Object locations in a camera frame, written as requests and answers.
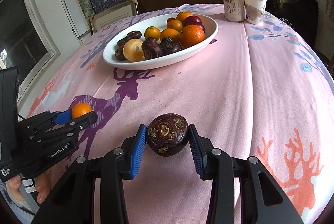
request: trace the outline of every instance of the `paper cup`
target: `paper cup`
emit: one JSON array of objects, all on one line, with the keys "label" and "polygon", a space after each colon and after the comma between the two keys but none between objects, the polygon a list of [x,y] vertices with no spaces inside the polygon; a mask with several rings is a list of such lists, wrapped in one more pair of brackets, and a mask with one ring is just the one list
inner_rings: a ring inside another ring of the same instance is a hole
[{"label": "paper cup", "polygon": [[263,25],[267,0],[245,0],[246,20],[255,25]]}]

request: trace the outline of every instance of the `pink tablecloth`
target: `pink tablecloth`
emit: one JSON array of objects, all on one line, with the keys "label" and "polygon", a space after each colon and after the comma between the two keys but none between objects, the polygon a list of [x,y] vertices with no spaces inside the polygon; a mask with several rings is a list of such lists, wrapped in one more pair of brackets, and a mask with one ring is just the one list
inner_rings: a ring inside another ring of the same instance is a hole
[{"label": "pink tablecloth", "polygon": [[[218,34],[203,51],[148,71],[124,71],[103,61],[104,47],[119,31],[177,11],[217,21]],[[104,156],[140,123],[177,113],[231,156],[258,156],[303,221],[313,223],[334,191],[333,80],[306,42],[276,17],[266,13],[260,27],[228,22],[223,11],[223,5],[183,5],[130,17],[76,51],[29,112],[87,102],[98,113],[97,123],[81,132],[79,150],[53,168],[53,180],[79,155]],[[124,182],[129,220],[136,224],[205,223],[210,191],[211,182],[196,174],[189,146],[169,158],[146,147],[138,176]],[[239,194],[236,183],[236,223]]]}]

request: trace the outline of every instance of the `large orange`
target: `large orange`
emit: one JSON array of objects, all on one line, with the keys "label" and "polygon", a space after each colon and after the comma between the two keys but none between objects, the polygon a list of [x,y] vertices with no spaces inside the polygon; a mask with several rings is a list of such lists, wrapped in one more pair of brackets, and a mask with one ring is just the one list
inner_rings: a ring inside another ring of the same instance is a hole
[{"label": "large orange", "polygon": [[171,40],[178,40],[179,32],[174,29],[164,29],[160,34],[160,40],[163,40],[165,37],[169,37]]},{"label": "large orange", "polygon": [[88,114],[92,111],[91,106],[87,103],[78,103],[73,106],[71,116],[72,119],[81,117],[85,114]]},{"label": "large orange", "polygon": [[160,30],[157,27],[150,26],[144,32],[145,39],[153,37],[155,40],[159,40]]},{"label": "large orange", "polygon": [[167,28],[174,29],[180,32],[183,29],[183,24],[181,21],[174,19],[168,22]]},{"label": "large orange", "polygon": [[204,31],[197,25],[185,26],[179,34],[179,41],[184,48],[189,48],[193,45],[202,42],[205,39]]},{"label": "large orange", "polygon": [[179,14],[177,15],[176,19],[179,20],[179,21],[181,21],[182,24],[183,24],[184,20],[185,20],[187,17],[189,17],[189,16],[192,16],[192,13],[190,13],[190,12],[181,12],[181,13],[179,13]]}]

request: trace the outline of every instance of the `purple deer print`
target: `purple deer print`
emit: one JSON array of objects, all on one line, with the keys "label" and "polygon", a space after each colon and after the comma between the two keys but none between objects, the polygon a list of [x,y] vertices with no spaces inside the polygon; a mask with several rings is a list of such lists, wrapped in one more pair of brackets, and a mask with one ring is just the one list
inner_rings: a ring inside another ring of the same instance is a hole
[{"label": "purple deer print", "polygon": [[70,108],[72,108],[75,104],[84,102],[88,103],[93,111],[97,113],[97,121],[91,127],[88,127],[78,141],[78,146],[87,139],[87,145],[84,152],[84,156],[88,157],[89,152],[91,150],[91,145],[96,136],[96,132],[102,129],[107,122],[113,117],[113,115],[120,109],[121,104],[125,98],[128,96],[132,101],[138,98],[138,83],[137,80],[147,80],[155,75],[148,74],[152,71],[152,69],[146,71],[132,71],[125,70],[124,76],[119,78],[117,76],[117,68],[114,68],[114,79],[120,81],[118,85],[120,86],[114,95],[110,99],[96,99],[90,95],[79,95],[74,97],[73,102],[71,103]]}]

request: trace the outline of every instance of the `pale yellow fruit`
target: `pale yellow fruit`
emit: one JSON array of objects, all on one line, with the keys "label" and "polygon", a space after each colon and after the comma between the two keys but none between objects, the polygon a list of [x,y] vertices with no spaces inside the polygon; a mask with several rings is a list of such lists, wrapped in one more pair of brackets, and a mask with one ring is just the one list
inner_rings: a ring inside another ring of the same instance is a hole
[{"label": "pale yellow fruit", "polygon": [[123,48],[124,57],[130,62],[141,61],[144,57],[142,43],[140,39],[131,39],[126,42]]}]

